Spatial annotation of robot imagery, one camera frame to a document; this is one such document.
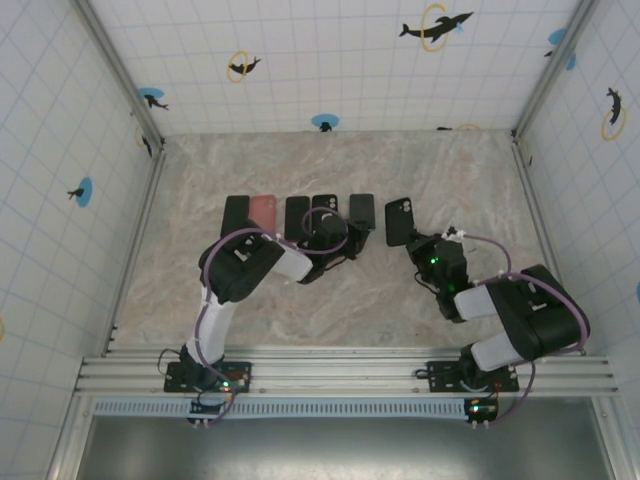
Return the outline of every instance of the grid pattern wall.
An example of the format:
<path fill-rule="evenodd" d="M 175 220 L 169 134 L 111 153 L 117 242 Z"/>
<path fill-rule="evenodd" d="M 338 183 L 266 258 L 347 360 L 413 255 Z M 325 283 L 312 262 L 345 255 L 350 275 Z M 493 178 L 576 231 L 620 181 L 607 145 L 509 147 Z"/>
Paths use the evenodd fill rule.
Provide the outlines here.
<path fill-rule="evenodd" d="M 609 354 L 640 434 L 640 2 L 603 2 L 575 53 L 530 132 L 531 174 L 588 345 Z"/>
<path fill-rule="evenodd" d="M 93 0 L 165 135 L 512 128 L 577 3 Z"/>
<path fill-rule="evenodd" d="M 151 165 L 129 111 L 68 0 L 2 0 L 1 479 L 44 476 L 101 347 Z"/>

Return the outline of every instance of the black cable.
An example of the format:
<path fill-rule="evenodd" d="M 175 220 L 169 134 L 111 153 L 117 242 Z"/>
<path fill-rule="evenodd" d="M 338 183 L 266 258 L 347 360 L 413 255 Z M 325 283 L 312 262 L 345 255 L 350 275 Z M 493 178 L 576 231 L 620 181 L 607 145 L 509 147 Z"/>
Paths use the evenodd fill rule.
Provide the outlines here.
<path fill-rule="evenodd" d="M 436 290 L 434 290 L 433 288 L 431 288 L 429 285 L 427 285 L 426 283 L 424 283 L 421 280 L 418 280 L 418 275 L 420 275 L 420 272 L 416 272 L 415 275 L 413 276 L 413 279 L 416 281 L 416 283 L 418 285 L 420 285 L 421 287 L 426 288 L 427 290 L 429 290 L 431 293 L 433 293 L 434 295 L 438 295 L 438 292 Z"/>
<path fill-rule="evenodd" d="M 160 356 L 158 357 L 158 363 L 156 364 L 156 367 L 158 368 L 158 372 L 160 372 L 160 375 L 167 374 L 167 372 L 163 372 L 162 370 L 160 370 L 160 362 L 162 362 L 162 357 L 164 357 L 164 354 L 167 352 L 173 352 L 176 355 L 180 355 L 180 352 L 177 350 L 174 350 L 173 348 L 165 348 L 162 352 L 160 352 Z"/>

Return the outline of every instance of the marble floor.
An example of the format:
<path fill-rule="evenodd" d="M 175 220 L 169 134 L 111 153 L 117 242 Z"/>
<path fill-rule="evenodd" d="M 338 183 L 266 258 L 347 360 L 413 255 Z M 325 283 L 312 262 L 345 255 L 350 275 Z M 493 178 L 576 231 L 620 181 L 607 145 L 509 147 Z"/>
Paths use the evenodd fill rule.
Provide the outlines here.
<path fill-rule="evenodd" d="M 503 242 L 514 268 L 543 262 L 509 145 L 501 131 L 268 133 L 176 136 L 144 234 L 117 344 L 179 344 L 199 303 L 198 258 L 219 238 L 225 198 L 274 194 L 277 225 L 291 195 L 375 195 L 364 251 L 311 285 L 268 276 L 236 311 L 227 344 L 460 347 L 496 332 L 495 318 L 454 325 L 413 280 L 403 247 L 385 243 L 384 205 L 411 197 L 422 233 L 455 225 Z M 472 279 L 504 268 L 491 245 L 465 240 Z"/>

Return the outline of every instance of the mounting plate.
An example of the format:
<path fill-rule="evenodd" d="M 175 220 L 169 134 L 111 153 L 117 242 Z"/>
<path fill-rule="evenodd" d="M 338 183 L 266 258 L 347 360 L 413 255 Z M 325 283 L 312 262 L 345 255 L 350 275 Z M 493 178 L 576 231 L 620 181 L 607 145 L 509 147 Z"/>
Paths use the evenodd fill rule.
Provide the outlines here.
<path fill-rule="evenodd" d="M 518 376 L 515 374 L 515 368 L 510 370 L 509 367 L 503 367 L 487 378 L 484 385 L 481 385 L 480 392 L 490 393 L 493 391 L 494 384 L 500 384 L 501 392 L 517 392 L 520 390 L 518 385 Z M 464 392 L 469 393 L 461 384 L 462 375 L 458 370 L 458 361 L 432 361 L 427 362 L 427 372 L 433 375 L 429 378 L 429 391 L 434 393 L 440 392 Z"/>
<path fill-rule="evenodd" d="M 218 362 L 215 364 L 215 368 L 231 380 L 231 386 L 235 387 L 236 393 L 249 392 L 249 385 L 251 384 L 250 362 Z M 222 380 L 213 378 L 213 374 L 211 374 L 211 380 L 202 382 L 204 387 L 202 384 L 189 384 L 185 378 L 187 378 L 187 374 L 185 366 L 181 362 L 168 364 L 164 380 L 164 391 L 168 393 L 199 393 L 203 388 L 206 388 L 207 393 L 229 392 L 229 386 L 223 385 Z"/>

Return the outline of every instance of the smartphone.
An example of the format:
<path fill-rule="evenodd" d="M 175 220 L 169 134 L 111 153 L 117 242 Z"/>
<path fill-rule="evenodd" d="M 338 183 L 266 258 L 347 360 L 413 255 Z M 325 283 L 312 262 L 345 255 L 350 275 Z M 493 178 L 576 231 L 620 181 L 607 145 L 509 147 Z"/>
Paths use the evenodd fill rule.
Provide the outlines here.
<path fill-rule="evenodd" d="M 225 237 L 242 228 L 248 218 L 249 195 L 229 195 L 224 204 L 220 236 Z"/>
<path fill-rule="evenodd" d="M 330 208 L 331 210 L 338 211 L 338 196 L 333 194 L 327 195 L 314 195 L 311 199 L 311 207 L 325 207 Z M 328 212 L 325 211 L 317 211 L 311 214 L 311 229 L 315 231 L 319 226 L 322 218 Z"/>
<path fill-rule="evenodd" d="M 289 242 L 299 242 L 309 237 L 302 228 L 302 217 L 311 208 L 309 197 L 287 197 L 284 209 L 284 238 Z M 311 216 L 306 220 L 307 229 L 311 231 Z"/>
<path fill-rule="evenodd" d="M 349 220 L 369 231 L 376 229 L 376 210 L 372 193 L 353 193 L 349 196 Z"/>
<path fill-rule="evenodd" d="M 409 197 L 400 198 L 384 206 L 384 223 L 387 245 L 407 245 L 416 227 L 413 221 L 413 205 Z"/>
<path fill-rule="evenodd" d="M 267 232 L 276 232 L 276 197 L 258 195 L 251 197 L 249 203 L 249 220 L 253 220 Z"/>

